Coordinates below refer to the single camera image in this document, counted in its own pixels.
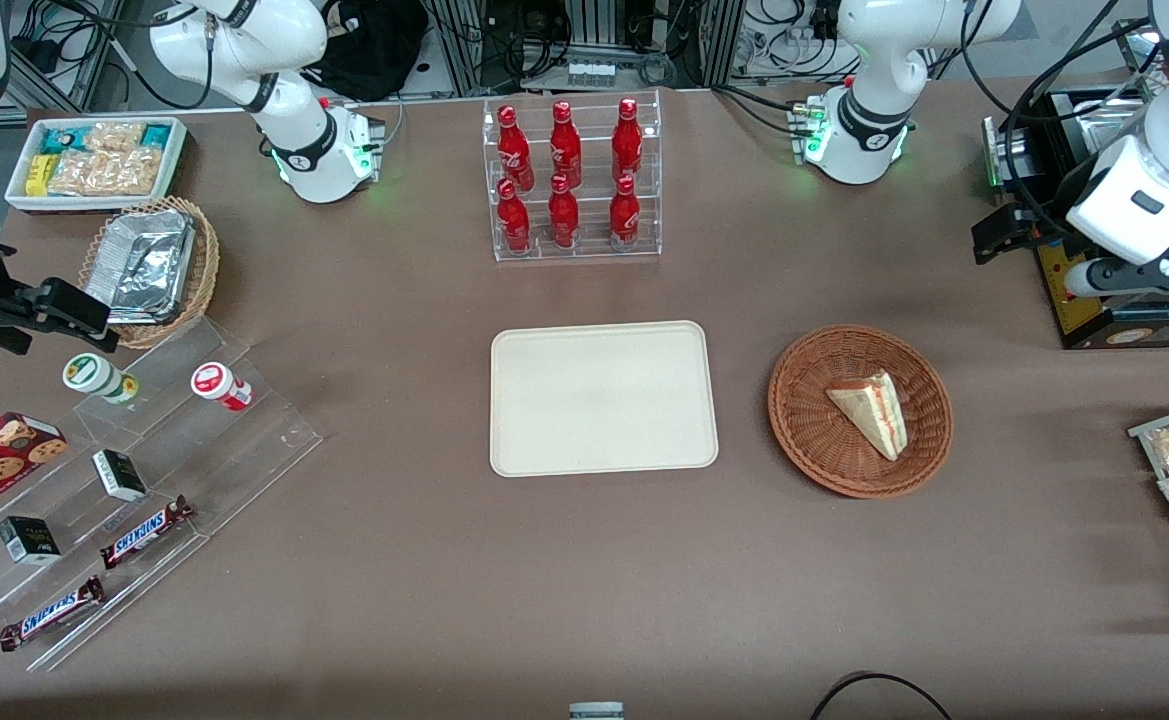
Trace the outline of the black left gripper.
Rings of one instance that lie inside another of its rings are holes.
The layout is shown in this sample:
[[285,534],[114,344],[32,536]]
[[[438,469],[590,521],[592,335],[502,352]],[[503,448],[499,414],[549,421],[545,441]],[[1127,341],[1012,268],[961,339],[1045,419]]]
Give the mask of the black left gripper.
[[1015,250],[1058,245],[1067,256],[1081,255],[1081,236],[1050,212],[1036,212],[1026,200],[1007,198],[1008,210],[995,210],[971,226],[974,263],[982,266]]

